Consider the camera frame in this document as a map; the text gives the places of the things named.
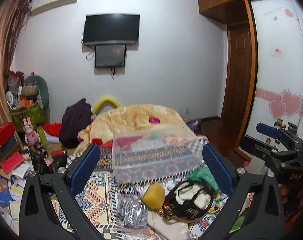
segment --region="red box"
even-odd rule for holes
[[[0,125],[0,147],[15,133],[13,122],[4,122]]]

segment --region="television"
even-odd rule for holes
[[[107,44],[95,46],[95,67],[124,67],[126,45]]]
[[[134,14],[87,15],[83,44],[137,44],[139,21]]]

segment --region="wooden floor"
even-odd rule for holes
[[[201,121],[201,127],[204,135],[208,137],[222,156],[227,157],[237,167],[243,167],[244,158],[233,152],[237,134],[233,134],[224,127],[220,120]]]

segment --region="clear plastic box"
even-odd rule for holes
[[[204,142],[185,125],[114,133],[117,185],[163,180],[196,169]]]

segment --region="blue gripper pad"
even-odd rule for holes
[[[234,193],[233,179],[223,163],[220,161],[220,158],[223,158],[221,154],[211,143],[208,143],[203,147],[202,154],[203,160],[208,166],[221,192],[231,196]]]
[[[282,137],[280,130],[261,122],[256,125],[256,131],[274,139],[280,139]]]
[[[80,194],[90,175],[93,173],[97,162],[100,159],[100,148],[97,144],[91,143],[84,153],[73,160],[71,165],[68,167],[68,173],[66,181],[70,183],[70,194],[75,197]]]

